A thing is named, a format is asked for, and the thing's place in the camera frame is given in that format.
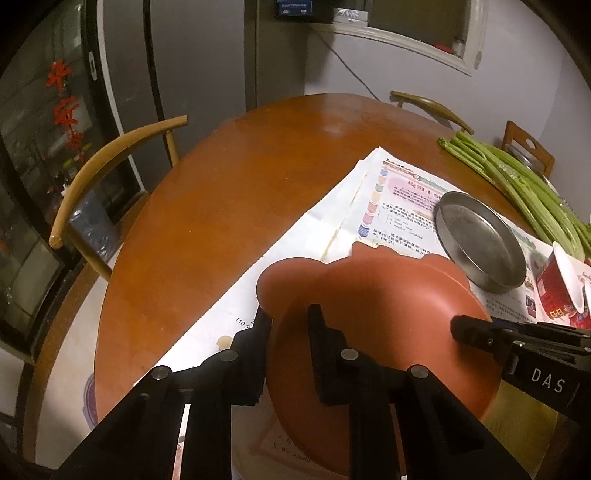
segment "clay lid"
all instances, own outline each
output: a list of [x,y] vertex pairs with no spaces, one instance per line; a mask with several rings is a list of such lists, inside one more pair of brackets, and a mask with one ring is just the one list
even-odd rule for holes
[[307,334],[310,304],[319,303],[326,324],[378,363],[403,370],[426,365],[479,418],[498,389],[500,368],[492,357],[451,336],[455,315],[490,318],[462,271],[439,255],[417,260],[354,244],[351,257],[331,264],[298,258],[270,266],[257,295],[275,320],[267,358],[275,412],[306,455],[342,475],[349,472],[348,408],[318,400]]

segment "curved chair armrest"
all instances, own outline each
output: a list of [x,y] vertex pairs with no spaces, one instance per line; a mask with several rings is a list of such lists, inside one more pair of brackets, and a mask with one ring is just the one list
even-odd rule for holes
[[95,153],[75,176],[57,211],[49,244],[57,249],[63,245],[63,234],[68,227],[70,215],[78,202],[102,179],[115,169],[139,145],[150,138],[165,134],[173,128],[187,125],[187,115],[178,116],[155,124],[140,127],[115,138]]
[[422,108],[428,113],[432,113],[433,115],[440,116],[450,122],[459,125],[462,130],[465,130],[470,135],[474,134],[474,130],[468,125],[464,120],[458,117],[455,113],[453,113],[449,108],[445,105],[436,102],[435,100],[431,100],[430,98],[421,97],[418,95],[411,95],[409,93],[404,92],[390,92],[390,101],[393,99],[398,99],[398,106],[402,108],[402,104],[404,102],[412,103],[417,107]]

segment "round metal pan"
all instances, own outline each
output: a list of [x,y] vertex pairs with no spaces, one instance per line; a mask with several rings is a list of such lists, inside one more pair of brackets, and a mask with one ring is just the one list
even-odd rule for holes
[[480,288],[506,293],[525,280],[519,242],[493,210],[462,192],[448,192],[437,207],[435,227],[449,257]]

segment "window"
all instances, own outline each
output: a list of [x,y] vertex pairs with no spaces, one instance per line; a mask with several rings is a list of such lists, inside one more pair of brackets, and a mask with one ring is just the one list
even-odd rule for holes
[[313,24],[315,30],[396,45],[467,75],[478,68],[486,0],[338,0],[333,6],[334,21]]
[[368,25],[399,33],[435,47],[452,51],[454,43],[465,44],[466,0],[369,0]]

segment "celery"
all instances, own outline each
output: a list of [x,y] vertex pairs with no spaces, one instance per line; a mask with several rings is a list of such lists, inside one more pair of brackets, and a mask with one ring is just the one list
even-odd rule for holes
[[476,142],[467,142],[466,146],[471,148],[472,150],[476,151],[481,157],[481,164],[486,168],[486,171],[489,173],[491,178],[495,181],[497,185],[500,185],[504,188],[506,195],[511,199],[517,208],[521,211],[524,215],[525,219],[528,223],[532,226],[535,233],[540,237],[540,239],[547,243],[551,244],[552,240],[546,234],[546,231],[539,223],[538,219],[533,215],[530,207],[526,205],[524,200],[521,198],[517,190],[513,187],[513,185],[505,178],[505,176],[495,167],[494,161],[490,161],[487,156],[493,157],[491,153],[488,151],[483,151],[480,149],[479,144]]
[[542,241],[557,241],[579,260],[591,258],[591,229],[519,160],[464,132],[457,132],[449,142],[441,139],[440,145],[513,201]]

